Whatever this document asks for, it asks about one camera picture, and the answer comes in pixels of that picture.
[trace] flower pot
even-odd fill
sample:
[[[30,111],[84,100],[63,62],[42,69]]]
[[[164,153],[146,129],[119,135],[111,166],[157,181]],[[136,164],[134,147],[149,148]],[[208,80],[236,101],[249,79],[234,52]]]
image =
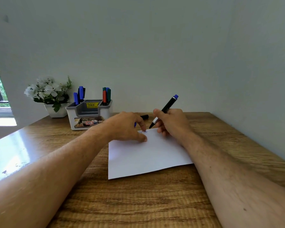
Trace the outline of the flower pot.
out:
[[[49,115],[51,118],[63,118],[65,116],[67,116],[67,110],[66,107],[69,105],[69,103],[63,103],[61,104],[60,109],[58,110],[58,112],[54,111],[53,108],[53,104],[44,104],[46,110],[48,111]]]

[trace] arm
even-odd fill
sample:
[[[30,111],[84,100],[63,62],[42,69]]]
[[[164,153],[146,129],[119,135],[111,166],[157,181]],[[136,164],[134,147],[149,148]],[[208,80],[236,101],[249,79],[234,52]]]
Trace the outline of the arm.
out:
[[[60,149],[0,181],[0,227],[46,227],[85,169],[111,140],[146,141],[134,129],[134,113],[91,127]]]
[[[223,227],[285,227],[285,188],[194,133],[181,110],[154,113],[162,119],[158,132],[187,150]]]

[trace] person's left hand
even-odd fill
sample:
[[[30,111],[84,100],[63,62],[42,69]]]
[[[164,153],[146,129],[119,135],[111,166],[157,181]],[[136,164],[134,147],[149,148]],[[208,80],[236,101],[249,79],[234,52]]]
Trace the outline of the person's left hand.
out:
[[[146,142],[147,137],[144,134],[138,133],[134,128],[134,123],[140,125],[143,131],[146,130],[146,125],[143,119],[133,112],[121,112],[107,120],[104,120],[100,126],[103,126],[109,133],[110,140],[137,140]]]

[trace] table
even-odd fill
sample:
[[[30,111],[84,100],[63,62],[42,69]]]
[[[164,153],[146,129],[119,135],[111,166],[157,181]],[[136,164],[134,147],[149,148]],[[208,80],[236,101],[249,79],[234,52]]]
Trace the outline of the table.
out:
[[[147,127],[153,116],[146,121]],[[210,113],[191,126],[237,160],[285,187],[285,161]],[[45,117],[0,139],[0,180],[84,131]],[[49,227],[221,227],[195,166],[108,180],[108,145],[86,169]]]

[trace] pen holder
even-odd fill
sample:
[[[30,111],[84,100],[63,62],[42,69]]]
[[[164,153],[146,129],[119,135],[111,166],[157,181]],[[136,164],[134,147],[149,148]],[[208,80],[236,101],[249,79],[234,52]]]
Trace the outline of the pen holder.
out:
[[[84,100],[75,106],[73,102],[66,107],[72,130],[87,130],[112,116],[111,100],[109,105],[103,105],[102,99]]]

